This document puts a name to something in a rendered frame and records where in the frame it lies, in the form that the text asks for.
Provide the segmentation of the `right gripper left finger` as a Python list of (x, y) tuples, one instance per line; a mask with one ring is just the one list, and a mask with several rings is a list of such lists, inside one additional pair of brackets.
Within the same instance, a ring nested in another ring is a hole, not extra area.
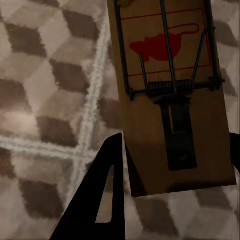
[[(112, 165), (112, 219), (95, 223)], [(105, 140), (50, 240), (126, 240), (121, 133)]]

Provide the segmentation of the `mousetrap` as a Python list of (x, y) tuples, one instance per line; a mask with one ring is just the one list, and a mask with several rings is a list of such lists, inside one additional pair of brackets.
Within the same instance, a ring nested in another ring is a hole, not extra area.
[(237, 184), (211, 0), (107, 0), (131, 196)]

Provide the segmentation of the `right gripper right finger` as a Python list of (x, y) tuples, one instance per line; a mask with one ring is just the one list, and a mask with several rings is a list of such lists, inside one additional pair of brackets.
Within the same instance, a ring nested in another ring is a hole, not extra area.
[(229, 133), (230, 135), (230, 159), (240, 173), (240, 135)]

